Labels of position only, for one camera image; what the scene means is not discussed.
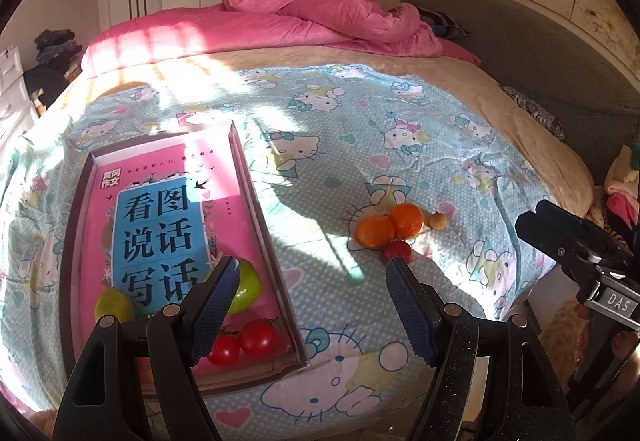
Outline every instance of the pink blanket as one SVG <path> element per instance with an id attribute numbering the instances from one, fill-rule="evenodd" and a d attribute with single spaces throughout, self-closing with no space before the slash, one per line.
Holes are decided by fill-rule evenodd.
<path id="1" fill-rule="evenodd" d="M 376 0 L 223 0 L 175 8 L 104 31 L 82 57 L 89 76 L 203 53 L 285 46 L 332 46 L 391 56 L 431 57 L 443 43 L 410 4 L 385 12 Z M 462 47 L 445 54 L 478 64 Z"/>

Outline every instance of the orange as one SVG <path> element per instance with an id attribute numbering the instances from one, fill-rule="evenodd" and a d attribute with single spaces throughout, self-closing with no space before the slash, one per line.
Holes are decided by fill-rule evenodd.
<path id="1" fill-rule="evenodd" d="M 398 239 L 411 239 L 420 233 L 424 217 L 420 207 L 413 203 L 400 203 L 391 208 L 389 218 L 396 229 Z"/>
<path id="2" fill-rule="evenodd" d="M 394 224 L 389 216 L 369 216 L 358 224 L 356 238 L 364 247 L 380 249 L 394 238 Z"/>

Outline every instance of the red cherry tomato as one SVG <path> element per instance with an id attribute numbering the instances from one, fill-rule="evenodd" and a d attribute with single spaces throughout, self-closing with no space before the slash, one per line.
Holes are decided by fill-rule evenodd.
<path id="1" fill-rule="evenodd" d="M 207 355 L 214 365 L 232 365 L 240 355 L 240 341 L 237 336 L 220 333 Z"/>
<path id="2" fill-rule="evenodd" d="M 411 246 L 404 241 L 392 241 L 382 249 L 382 260 L 389 262 L 394 257 L 401 257 L 404 262 L 411 262 Z"/>
<path id="3" fill-rule="evenodd" d="M 267 320 L 252 320 L 240 331 L 240 347 L 251 356 L 262 356 L 271 353 L 278 339 L 278 334 Z"/>

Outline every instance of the cardboard tray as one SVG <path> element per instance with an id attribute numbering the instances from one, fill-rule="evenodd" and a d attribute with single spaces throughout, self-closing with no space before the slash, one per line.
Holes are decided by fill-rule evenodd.
<path id="1" fill-rule="evenodd" d="M 89 153 L 71 205 L 66 229 L 65 248 L 60 266 L 60 336 L 67 377 L 71 375 L 86 341 L 86 339 L 82 338 L 80 328 L 80 268 L 82 248 L 85 246 L 83 244 L 84 229 L 89 217 L 88 206 L 98 168 L 114 163 L 114 161 L 132 158 L 143 152 L 164 148 L 169 143 L 175 143 L 175 140 L 180 136 L 187 134 L 193 139 L 204 137 L 207 131 L 210 133 L 211 131 L 216 131 L 216 134 L 219 134 L 221 126 L 228 128 L 228 144 L 236 168 L 241 196 L 251 217 L 257 246 L 260 249 L 265 271 L 268 274 L 269 283 L 276 297 L 283 327 L 291 340 L 292 349 L 271 361 L 242 369 L 230 368 L 225 372 L 198 376 L 196 377 L 196 384 L 202 395 L 234 392 L 275 381 L 292 371 L 305 367 L 308 363 L 289 294 L 280 274 L 273 242 L 267 230 L 264 215 L 258 203 L 244 153 L 242 152 L 238 132 L 233 122 L 227 121 L 194 125 L 188 128 L 181 128 L 179 131 L 162 131 L 151 136 L 130 138 Z M 155 395 L 155 388 L 152 383 L 143 383 L 142 391 L 145 396 L 153 397 Z"/>

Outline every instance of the light blue polka dot sheet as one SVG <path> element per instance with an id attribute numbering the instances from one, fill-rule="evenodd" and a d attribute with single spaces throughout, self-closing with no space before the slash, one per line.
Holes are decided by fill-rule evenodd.
<path id="1" fill-rule="evenodd" d="M 551 267 L 513 224 L 550 192 L 523 156 L 448 93 L 364 65 L 267 68 L 98 99 L 14 142 L 1 166 L 0 377 L 36 409 L 65 386 L 58 269 L 87 151 L 158 129 L 232 118 L 292 299 L 308 368 L 206 398 L 225 440 L 354 429 L 424 397 L 364 217 L 414 202 L 449 217 L 410 241 L 411 267 L 444 301 L 503 318 Z M 166 430 L 157 403 L 147 412 Z"/>

